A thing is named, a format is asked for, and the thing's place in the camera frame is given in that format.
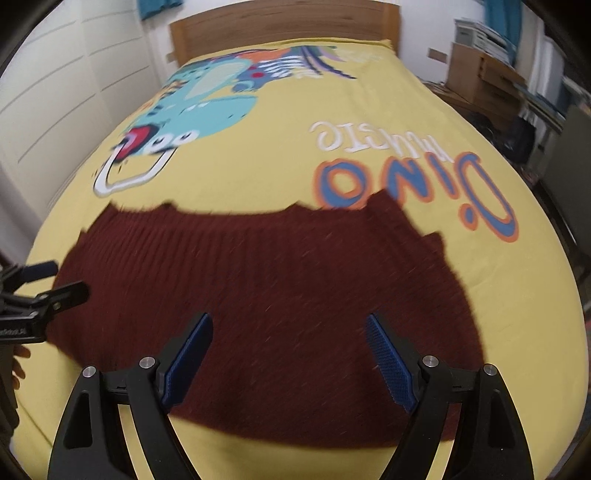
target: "human hand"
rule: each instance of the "human hand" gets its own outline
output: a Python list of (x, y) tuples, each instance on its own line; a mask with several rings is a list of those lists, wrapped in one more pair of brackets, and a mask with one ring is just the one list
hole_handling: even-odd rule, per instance
[(20, 358), (31, 358), (31, 351), (24, 345), (14, 346), (14, 358), (12, 359), (12, 387), (15, 390), (21, 388), (21, 381), (25, 378), (25, 371), (22, 369), (21, 364), (17, 360)]

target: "teal cloth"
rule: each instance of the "teal cloth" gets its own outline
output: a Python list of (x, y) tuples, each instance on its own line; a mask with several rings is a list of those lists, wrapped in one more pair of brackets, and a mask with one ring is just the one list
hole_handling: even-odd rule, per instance
[(499, 35), (507, 45), (509, 61), (513, 65), (521, 39), (521, 0), (486, 0), (485, 22)]
[(167, 8), (179, 7), (183, 0), (138, 0), (139, 16), (142, 20), (153, 17)]

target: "yellow bedsheet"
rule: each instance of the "yellow bedsheet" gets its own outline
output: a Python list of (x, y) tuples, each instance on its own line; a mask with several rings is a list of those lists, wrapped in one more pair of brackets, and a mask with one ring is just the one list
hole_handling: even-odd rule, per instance
[[(485, 358), (501, 370), (536, 478), (545, 478), (583, 410), (587, 348), (563, 249), (513, 169), (385, 43), (301, 40), (198, 60), (82, 165), (29, 261), (61, 262), (108, 202), (142, 208), (172, 200), (188, 211), (226, 213), (297, 201), (356, 208), (387, 188), (421, 232), (442, 232)], [(32, 350), (18, 392), (16, 450), (39, 479), (79, 366), (50, 345)], [(150, 478), (123, 415), (139, 478)], [(173, 425), (204, 480), (377, 479), (392, 453), (271, 445)], [(430, 479), (441, 477), (450, 447), (442, 444)]]

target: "dark red sweater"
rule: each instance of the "dark red sweater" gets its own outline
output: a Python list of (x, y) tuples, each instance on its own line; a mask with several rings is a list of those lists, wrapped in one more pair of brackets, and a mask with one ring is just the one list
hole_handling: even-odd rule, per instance
[(375, 310), (419, 352), (458, 368), (483, 364), (441, 237), (421, 237), (384, 191), (362, 210), (196, 215), (109, 205), (56, 284), (75, 280), (90, 285), (90, 301), (61, 314), (48, 337), (103, 371), (158, 354), (193, 313), (209, 312), (213, 343), (173, 414), (242, 437), (395, 445), (408, 416), (365, 341)]

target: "blue gripper pad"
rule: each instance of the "blue gripper pad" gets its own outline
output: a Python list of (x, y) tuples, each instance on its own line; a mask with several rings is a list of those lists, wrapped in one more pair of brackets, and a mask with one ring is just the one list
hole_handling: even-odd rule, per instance
[(212, 339), (212, 318), (199, 313), (181, 337), (173, 338), (164, 347), (159, 356), (157, 386), (166, 412), (183, 402)]
[(20, 272), (20, 280), (29, 283), (42, 278), (55, 277), (57, 275), (57, 263), (44, 262), (23, 267)]
[(365, 337), (394, 401), (411, 413), (418, 404), (413, 376), (374, 315), (365, 324)]

